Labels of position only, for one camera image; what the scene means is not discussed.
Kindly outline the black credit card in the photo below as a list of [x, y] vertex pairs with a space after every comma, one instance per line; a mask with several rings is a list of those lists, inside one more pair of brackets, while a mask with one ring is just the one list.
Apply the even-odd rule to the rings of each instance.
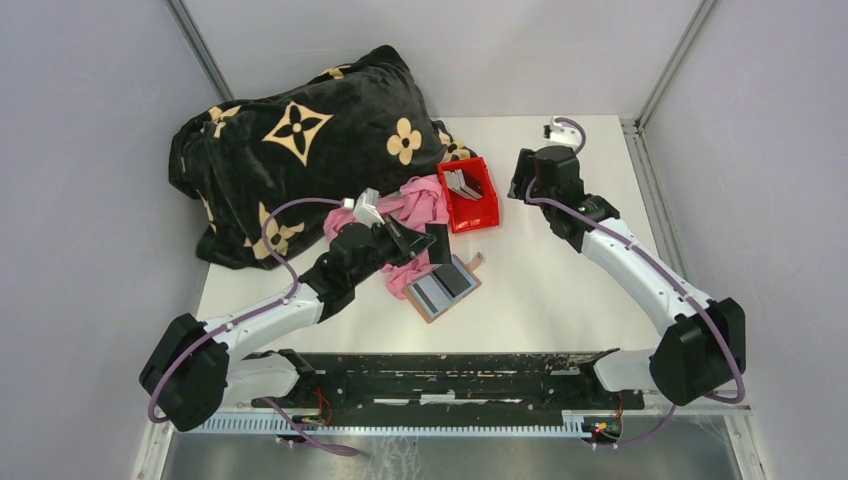
[[450, 264], [441, 264], [434, 269], [433, 275], [438, 285], [451, 299], [459, 299], [480, 286], [480, 282], [472, 275], [466, 266], [453, 260]]
[[425, 232], [435, 238], [435, 241], [428, 247], [429, 262], [433, 265], [450, 264], [452, 252], [448, 225], [428, 223], [425, 226]]

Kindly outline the tan leather card holder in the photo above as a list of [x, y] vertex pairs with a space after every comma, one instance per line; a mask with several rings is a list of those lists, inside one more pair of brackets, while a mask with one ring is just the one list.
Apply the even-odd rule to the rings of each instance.
[[484, 256], [480, 252], [469, 262], [453, 255], [449, 263], [439, 264], [430, 273], [406, 286], [404, 296], [422, 319], [431, 324], [481, 286], [475, 270], [483, 262]]

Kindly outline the red plastic bin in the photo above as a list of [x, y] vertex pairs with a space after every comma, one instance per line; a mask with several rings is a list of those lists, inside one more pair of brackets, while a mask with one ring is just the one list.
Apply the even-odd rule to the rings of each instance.
[[[481, 193], [482, 198], [471, 200], [451, 191], [445, 175], [454, 171], [472, 178], [476, 182], [475, 189]], [[497, 191], [482, 157], [440, 163], [438, 177], [446, 199], [449, 225], [454, 234], [494, 228], [501, 224]]]

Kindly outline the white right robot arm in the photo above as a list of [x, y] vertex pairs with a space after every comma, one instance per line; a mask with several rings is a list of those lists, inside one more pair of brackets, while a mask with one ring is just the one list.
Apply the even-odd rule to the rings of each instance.
[[654, 349], [611, 350], [592, 360], [593, 371], [577, 382], [585, 405], [602, 408], [624, 390], [657, 391], [676, 406], [745, 399], [742, 306], [712, 298], [652, 254], [608, 200], [586, 192], [572, 148], [521, 150], [509, 196], [539, 207], [551, 231], [610, 275], [660, 336]]

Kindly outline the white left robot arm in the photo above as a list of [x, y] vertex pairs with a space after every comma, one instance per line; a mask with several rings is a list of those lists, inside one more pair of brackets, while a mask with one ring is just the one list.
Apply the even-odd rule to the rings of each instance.
[[150, 396], [149, 420], [186, 432], [239, 402], [271, 397], [307, 404], [314, 379], [289, 355], [261, 347], [335, 316], [369, 277], [410, 263], [438, 242], [434, 228], [418, 232], [391, 218], [373, 226], [350, 223], [288, 290], [206, 320], [190, 313], [174, 318], [139, 375]]

